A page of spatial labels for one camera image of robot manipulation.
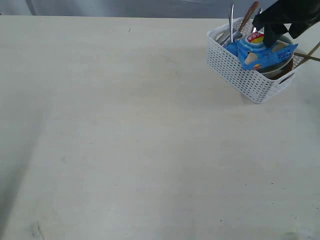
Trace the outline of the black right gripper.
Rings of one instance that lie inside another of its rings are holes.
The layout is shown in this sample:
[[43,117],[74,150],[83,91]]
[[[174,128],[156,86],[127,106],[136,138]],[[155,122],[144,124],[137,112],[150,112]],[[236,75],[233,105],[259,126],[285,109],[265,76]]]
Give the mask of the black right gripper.
[[[278,0],[257,14],[252,26],[256,31],[264,27],[263,43],[271,48],[287,32],[296,39],[319,21],[319,0]],[[289,30],[284,24],[291,24]]]

